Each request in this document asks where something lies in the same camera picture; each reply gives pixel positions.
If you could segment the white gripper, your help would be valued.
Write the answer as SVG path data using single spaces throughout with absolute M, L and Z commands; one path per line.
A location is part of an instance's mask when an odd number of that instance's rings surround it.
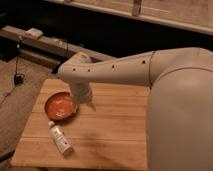
M 96 111 L 96 107 L 92 101 L 92 90 L 88 83 L 77 83 L 70 85 L 70 91 L 73 101 L 77 104 L 87 103 L 93 111 Z

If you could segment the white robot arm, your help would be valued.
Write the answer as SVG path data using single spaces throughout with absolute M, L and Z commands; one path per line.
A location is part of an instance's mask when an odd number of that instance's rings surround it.
M 97 63 L 78 52 L 58 75 L 77 103 L 92 100 L 92 82 L 149 87 L 148 171 L 213 171 L 212 51 L 156 50 Z

